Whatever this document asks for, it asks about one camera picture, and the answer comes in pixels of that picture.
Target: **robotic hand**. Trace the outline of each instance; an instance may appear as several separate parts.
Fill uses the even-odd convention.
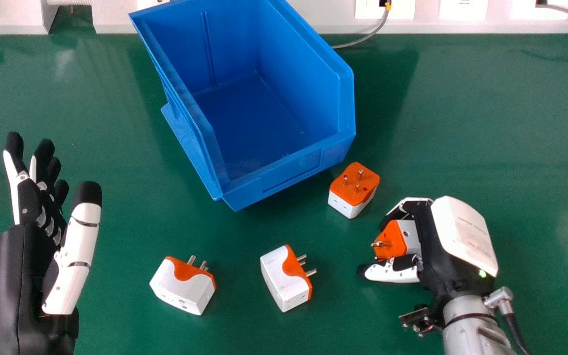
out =
[[[0,355],[70,355],[78,336],[76,303],[92,263],[102,191],[83,182],[69,222],[61,206],[69,186],[61,163],[42,140],[29,169],[23,140],[8,133],[3,160],[14,225],[0,234]]]
[[[444,196],[405,198],[383,219],[372,243],[376,263],[360,265],[363,279],[421,283],[430,305],[399,317],[419,337],[440,331],[446,355],[515,355],[498,327],[496,312],[514,342],[529,355],[512,311],[512,292],[494,289],[498,263],[484,218],[471,206]]]

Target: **blue plastic bin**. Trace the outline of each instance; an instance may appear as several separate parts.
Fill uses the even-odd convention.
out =
[[[177,0],[131,19],[214,200],[238,211],[344,159],[354,75],[285,0]]]

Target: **green table surface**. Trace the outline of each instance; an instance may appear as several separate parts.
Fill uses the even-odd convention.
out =
[[[419,341],[397,321],[428,292],[355,270],[371,262],[369,243],[396,202],[443,195],[486,218],[497,285],[514,291],[533,353],[568,354],[568,35],[379,35],[339,53],[356,90],[345,162],[234,213],[210,198],[165,123],[136,35],[97,35],[79,8],[59,12],[50,35],[0,36],[0,231],[11,224],[7,131],[22,133],[27,151],[53,139],[61,176],[104,190],[77,354],[442,354],[439,334]],[[347,220],[327,191],[354,160],[382,180]],[[312,300],[281,313],[258,259],[286,243],[318,273]],[[202,317],[148,286],[166,255],[190,254],[218,286]]]

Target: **corrugated white hose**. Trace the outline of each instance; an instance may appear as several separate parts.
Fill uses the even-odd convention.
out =
[[[59,6],[69,6],[69,5],[88,5],[91,6],[92,0],[47,0],[48,5],[59,5]]]

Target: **storage bin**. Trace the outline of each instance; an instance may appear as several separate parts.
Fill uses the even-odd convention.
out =
[[[177,0],[130,15],[164,117],[214,200],[238,211],[344,159],[352,70],[285,0]]]

